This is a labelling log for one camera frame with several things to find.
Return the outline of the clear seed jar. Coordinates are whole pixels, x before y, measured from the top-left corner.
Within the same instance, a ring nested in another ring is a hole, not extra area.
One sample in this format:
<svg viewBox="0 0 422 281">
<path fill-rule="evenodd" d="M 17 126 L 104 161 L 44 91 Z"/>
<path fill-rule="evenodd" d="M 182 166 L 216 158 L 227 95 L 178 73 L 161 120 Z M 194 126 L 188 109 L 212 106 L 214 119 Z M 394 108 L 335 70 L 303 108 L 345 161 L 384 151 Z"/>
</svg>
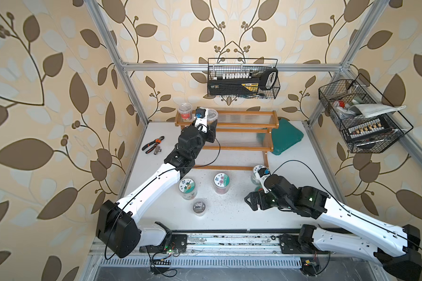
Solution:
<svg viewBox="0 0 422 281">
<path fill-rule="evenodd" d="M 198 217 L 205 215 L 207 210 L 206 202 L 204 200 L 195 200 L 192 204 L 192 212 Z"/>
<path fill-rule="evenodd" d="M 178 108 L 178 113 L 183 121 L 190 121 L 193 119 L 192 111 L 193 108 L 190 103 L 182 103 Z"/>
<path fill-rule="evenodd" d="M 218 112 L 212 108 L 206 110 L 206 122 L 207 125 L 214 124 L 218 121 Z"/>
</svg>

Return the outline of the wooden two-tier shelf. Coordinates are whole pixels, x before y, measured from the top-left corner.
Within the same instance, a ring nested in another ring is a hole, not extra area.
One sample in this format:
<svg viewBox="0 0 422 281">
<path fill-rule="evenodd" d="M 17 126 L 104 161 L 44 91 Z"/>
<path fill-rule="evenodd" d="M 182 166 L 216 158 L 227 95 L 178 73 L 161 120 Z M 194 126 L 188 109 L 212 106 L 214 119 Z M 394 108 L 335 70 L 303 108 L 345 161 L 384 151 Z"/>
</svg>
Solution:
<svg viewBox="0 0 422 281">
<path fill-rule="evenodd" d="M 275 111 L 218 111 L 217 140 L 204 149 L 220 151 L 220 160 L 207 166 L 196 164 L 197 169 L 252 170 L 268 164 L 268 153 L 273 152 L 272 130 L 279 127 Z"/>
</svg>

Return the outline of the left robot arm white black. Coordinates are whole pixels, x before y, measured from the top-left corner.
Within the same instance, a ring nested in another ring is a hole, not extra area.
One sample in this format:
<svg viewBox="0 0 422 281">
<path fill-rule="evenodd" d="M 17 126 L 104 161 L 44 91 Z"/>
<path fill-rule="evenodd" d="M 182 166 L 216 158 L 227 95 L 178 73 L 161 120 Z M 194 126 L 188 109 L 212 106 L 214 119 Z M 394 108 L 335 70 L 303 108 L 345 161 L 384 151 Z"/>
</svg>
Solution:
<svg viewBox="0 0 422 281">
<path fill-rule="evenodd" d="M 139 227 L 146 210 L 195 166 L 195 159 L 206 142 L 214 143 L 218 122 L 193 122 L 181 131 L 178 143 L 159 169 L 128 196 L 116 202 L 107 200 L 99 209 L 96 237 L 119 258 L 135 248 L 163 243 L 167 229 L 161 223 Z"/>
</svg>

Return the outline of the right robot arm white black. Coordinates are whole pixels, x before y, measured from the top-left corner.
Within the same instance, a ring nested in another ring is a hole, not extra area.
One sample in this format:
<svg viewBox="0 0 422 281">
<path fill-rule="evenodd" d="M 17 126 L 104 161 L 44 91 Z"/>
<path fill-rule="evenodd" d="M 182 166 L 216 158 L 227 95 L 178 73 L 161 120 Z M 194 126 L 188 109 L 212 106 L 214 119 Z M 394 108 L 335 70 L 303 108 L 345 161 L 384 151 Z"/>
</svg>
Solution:
<svg viewBox="0 0 422 281">
<path fill-rule="evenodd" d="M 245 202 L 254 211 L 277 208 L 301 217 L 328 222 L 347 231 L 333 233 L 303 225 L 297 239 L 304 251 L 337 252 L 372 261 L 403 281 L 418 281 L 422 274 L 419 252 L 420 230 L 410 224 L 394 226 L 361 212 L 311 186 L 295 187 L 286 178 L 257 166 L 253 177 L 261 190 L 251 192 Z"/>
</svg>

